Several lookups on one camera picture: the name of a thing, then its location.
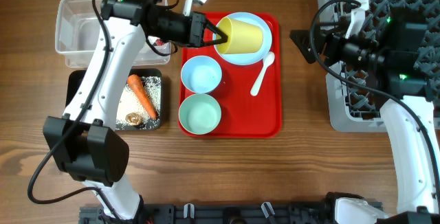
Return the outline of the yellow cup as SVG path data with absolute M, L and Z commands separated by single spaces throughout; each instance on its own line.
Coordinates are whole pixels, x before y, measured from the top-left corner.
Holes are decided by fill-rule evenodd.
M 263 31 L 257 25 L 224 17 L 217 27 L 228 36 L 225 43 L 216 45 L 220 54 L 255 53 L 262 47 Z

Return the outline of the light blue plate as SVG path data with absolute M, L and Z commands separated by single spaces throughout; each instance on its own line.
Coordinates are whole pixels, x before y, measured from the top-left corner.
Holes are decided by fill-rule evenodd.
M 260 61 L 270 51 L 272 46 L 272 32 L 269 28 L 269 25 L 261 17 L 249 12 L 235 12 L 228 14 L 225 17 L 259 26 L 263 31 L 263 44 L 259 51 L 247 54 L 220 54 L 215 45 L 214 49 L 220 55 L 220 57 L 222 57 L 222 59 L 233 65 L 252 65 Z

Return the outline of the white plastic spoon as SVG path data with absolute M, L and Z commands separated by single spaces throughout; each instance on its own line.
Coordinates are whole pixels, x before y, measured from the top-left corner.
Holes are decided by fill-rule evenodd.
M 263 79 L 265 77 L 265 73 L 270 65 L 272 65 L 275 61 L 275 55 L 274 52 L 268 52 L 264 58 L 263 58 L 263 67 L 255 80 L 251 90 L 250 94 L 251 96 L 257 96 L 259 94 Z

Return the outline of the light blue bowl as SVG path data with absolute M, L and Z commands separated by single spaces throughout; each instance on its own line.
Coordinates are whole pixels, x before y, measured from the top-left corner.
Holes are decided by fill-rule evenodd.
M 193 93 L 210 93 L 220 84 L 223 72 L 219 63 L 209 56 L 195 56 L 181 69 L 181 82 Z

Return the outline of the orange carrot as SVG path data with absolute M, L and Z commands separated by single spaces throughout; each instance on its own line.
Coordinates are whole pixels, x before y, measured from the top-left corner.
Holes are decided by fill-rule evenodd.
M 145 111 L 150 116 L 150 118 L 156 120 L 157 113 L 155 107 L 153 106 L 153 104 L 149 100 L 149 97 L 146 94 L 141 78 L 138 75 L 132 74 L 128 77 L 127 82 L 131 90 L 134 92 L 137 99 L 139 100 L 140 104 L 144 107 Z

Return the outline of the mint green bowl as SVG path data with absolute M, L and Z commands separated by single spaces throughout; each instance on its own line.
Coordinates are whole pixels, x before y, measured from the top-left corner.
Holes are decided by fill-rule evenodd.
M 178 116 L 185 131 L 193 135 L 205 135 L 219 125 L 222 110 L 212 96 L 196 93 L 181 103 Z

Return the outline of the white rice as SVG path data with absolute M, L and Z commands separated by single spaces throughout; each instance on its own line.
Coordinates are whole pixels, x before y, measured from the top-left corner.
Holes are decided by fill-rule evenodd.
M 131 74 L 119 100 L 118 131 L 155 130 L 160 126 L 162 79 Z

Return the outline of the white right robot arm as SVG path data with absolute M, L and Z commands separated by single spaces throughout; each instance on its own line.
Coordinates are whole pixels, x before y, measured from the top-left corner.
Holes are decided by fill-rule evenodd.
M 390 140 L 397 176 L 397 213 L 390 216 L 355 194 L 330 192 L 320 211 L 332 223 L 438 223 L 439 145 L 434 126 L 430 81 L 415 69 L 428 26 L 410 8 L 395 8 L 378 42 L 360 38 L 368 0 L 337 0 L 348 21 L 322 22 L 292 30 L 290 39 L 305 60 L 329 74 L 342 61 L 365 69 L 374 79 L 365 90 L 380 97 L 381 119 Z

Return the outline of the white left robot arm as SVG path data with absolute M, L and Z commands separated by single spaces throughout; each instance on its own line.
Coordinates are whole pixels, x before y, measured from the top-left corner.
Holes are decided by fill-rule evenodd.
M 186 0 L 180 13 L 161 0 L 103 0 L 98 7 L 99 40 L 85 76 L 63 116 L 49 117 L 43 134 L 49 156 L 62 172 L 84 183 L 117 222 L 137 222 L 141 196 L 131 187 L 125 170 L 127 143 L 116 134 L 116 113 L 132 64 L 150 36 L 184 47 L 206 47 L 205 30 L 214 25 Z

